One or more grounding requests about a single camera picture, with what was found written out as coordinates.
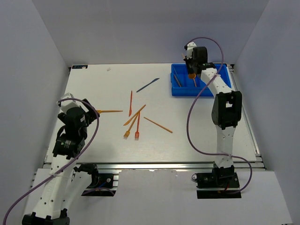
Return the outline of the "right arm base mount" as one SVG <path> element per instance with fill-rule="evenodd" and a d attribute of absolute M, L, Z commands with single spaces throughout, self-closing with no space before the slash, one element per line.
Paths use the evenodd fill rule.
<path fill-rule="evenodd" d="M 232 165 L 228 168 L 214 166 L 211 172 L 195 173 L 191 180 L 196 183 L 198 199 L 239 199 L 240 183 Z"/>

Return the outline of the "orange plastic fork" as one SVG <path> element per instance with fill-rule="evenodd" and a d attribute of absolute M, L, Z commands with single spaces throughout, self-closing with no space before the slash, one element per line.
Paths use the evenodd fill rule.
<path fill-rule="evenodd" d="M 130 126 L 129 126 L 128 130 L 125 132 L 125 134 L 124 134 L 123 138 L 127 139 L 127 138 L 129 137 L 129 135 L 130 135 L 130 131 L 131 131 L 131 129 L 132 129 L 132 127 L 133 127 L 133 125 L 134 125 L 134 123 L 135 123 L 136 119 L 138 118 L 139 114 L 140 114 L 140 113 L 138 113 L 138 114 L 137 114 L 137 115 L 134 117 L 134 119 L 133 119 L 132 123 L 130 124 Z"/>

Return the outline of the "orange chopstick diagonal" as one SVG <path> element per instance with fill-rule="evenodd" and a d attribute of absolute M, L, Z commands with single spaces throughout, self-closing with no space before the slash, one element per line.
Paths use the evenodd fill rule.
<path fill-rule="evenodd" d="M 164 127 L 164 126 L 162 126 L 162 125 L 160 125 L 160 124 L 158 124 L 158 123 L 156 123 L 156 122 L 154 122 L 153 120 L 150 120 L 149 118 L 144 117 L 144 119 L 146 119 L 147 121 L 149 121 L 149 122 L 155 124 L 156 126 L 162 128 L 162 129 L 168 131 L 168 132 L 171 133 L 171 134 L 173 133 L 172 130 L 170 130 L 170 129 L 168 129 L 168 128 L 166 128 L 166 127 Z"/>

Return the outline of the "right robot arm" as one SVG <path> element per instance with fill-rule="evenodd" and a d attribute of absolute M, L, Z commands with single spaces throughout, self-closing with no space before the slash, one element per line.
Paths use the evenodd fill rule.
<path fill-rule="evenodd" d="M 216 66 L 208 62 L 206 47 L 198 47 L 194 42 L 185 46 L 188 77 L 197 76 L 204 82 L 214 96 L 211 118 L 217 130 L 217 155 L 214 164 L 217 168 L 230 168 L 233 165 L 233 136 L 241 119 L 242 94 L 233 91 L 221 75 Z"/>

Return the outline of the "yellow fork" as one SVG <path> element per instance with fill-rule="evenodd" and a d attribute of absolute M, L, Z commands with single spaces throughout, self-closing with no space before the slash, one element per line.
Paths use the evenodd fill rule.
<path fill-rule="evenodd" d="M 97 112 L 101 114 L 101 113 L 119 113 L 123 111 L 122 110 L 97 110 Z"/>

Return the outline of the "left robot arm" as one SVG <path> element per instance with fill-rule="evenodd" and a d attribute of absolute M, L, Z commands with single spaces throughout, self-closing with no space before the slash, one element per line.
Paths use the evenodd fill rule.
<path fill-rule="evenodd" d="M 50 177 L 42 184 L 43 192 L 33 211 L 23 216 L 23 225 L 68 225 L 71 203 L 87 186 L 99 182 L 95 165 L 75 166 L 90 145 L 85 142 L 87 128 L 93 121 L 99 122 L 99 113 L 87 99 L 79 100 L 71 94 L 64 95 L 57 104 L 61 109 L 58 119 L 64 125 L 57 132 Z"/>

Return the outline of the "orange plastic knife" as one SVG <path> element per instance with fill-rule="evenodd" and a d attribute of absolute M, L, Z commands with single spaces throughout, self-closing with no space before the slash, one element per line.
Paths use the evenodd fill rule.
<path fill-rule="evenodd" d="M 130 122 L 131 122 L 131 120 L 133 119 L 133 118 L 135 118 L 138 114 L 139 114 L 139 112 L 145 107 L 146 105 L 143 105 L 127 122 L 125 122 L 124 123 L 124 126 L 126 126 L 126 125 L 128 125 Z"/>

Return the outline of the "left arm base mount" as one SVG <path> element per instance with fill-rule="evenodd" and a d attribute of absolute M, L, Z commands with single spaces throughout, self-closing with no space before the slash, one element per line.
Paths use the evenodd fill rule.
<path fill-rule="evenodd" d="M 96 164 L 81 164 L 75 166 L 76 173 L 86 173 L 91 178 L 91 183 L 83 191 L 82 196 L 114 196 L 113 190 L 113 173 L 99 173 Z"/>

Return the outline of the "red plastic fork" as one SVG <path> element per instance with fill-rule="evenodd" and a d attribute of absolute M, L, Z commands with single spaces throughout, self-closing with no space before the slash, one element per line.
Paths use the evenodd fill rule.
<path fill-rule="evenodd" d="M 139 124 L 140 124 L 140 113 L 138 114 L 138 117 L 137 117 L 137 127 L 136 127 L 136 132 L 135 132 L 135 140 L 139 140 Z"/>

